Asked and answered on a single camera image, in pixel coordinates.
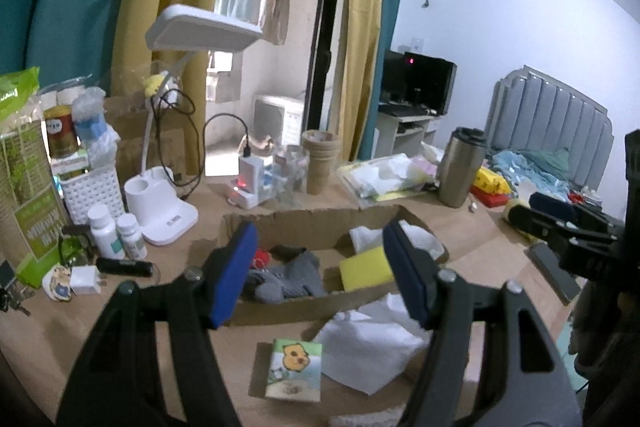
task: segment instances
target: red object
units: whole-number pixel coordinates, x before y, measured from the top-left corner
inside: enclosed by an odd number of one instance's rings
[[[255,268],[257,270],[266,268],[270,260],[271,255],[269,255],[269,252],[265,252],[258,248],[258,250],[255,251],[254,259],[251,261],[251,268]]]
[[[577,192],[569,192],[569,200],[572,203],[584,203],[584,198]]]
[[[471,193],[478,198],[484,206],[494,208],[494,206],[504,206],[511,198],[507,194],[488,194],[484,190],[480,190],[475,185],[471,186]]]

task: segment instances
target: light switch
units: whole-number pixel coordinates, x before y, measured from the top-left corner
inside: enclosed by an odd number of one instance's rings
[[[422,48],[424,47],[424,39],[411,39],[411,51],[417,53],[418,55],[422,55]]]

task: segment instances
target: keyboard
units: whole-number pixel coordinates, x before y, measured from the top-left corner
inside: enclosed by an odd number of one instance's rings
[[[430,116],[428,109],[418,107],[417,105],[404,105],[399,103],[381,103],[378,110],[384,114],[395,116],[396,118],[404,118],[406,116]]]

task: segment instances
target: blue gripper pad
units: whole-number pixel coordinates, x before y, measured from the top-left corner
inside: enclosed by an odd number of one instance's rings
[[[577,216],[573,203],[565,203],[542,192],[534,192],[529,198],[529,206],[556,219],[576,224]]]
[[[427,295],[426,288],[409,257],[408,248],[413,246],[397,222],[389,223],[382,230],[382,243],[409,316],[424,328],[429,320],[429,311],[425,305]]]
[[[258,230],[250,221],[240,224],[229,244],[214,250],[204,271],[212,299],[209,318],[214,328],[227,322],[234,312],[251,261],[258,248]]]

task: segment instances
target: gray upholstered headboard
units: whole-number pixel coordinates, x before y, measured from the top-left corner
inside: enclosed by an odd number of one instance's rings
[[[598,188],[613,145],[607,109],[548,74],[524,66],[494,89],[485,128],[489,147],[569,149],[569,178]]]

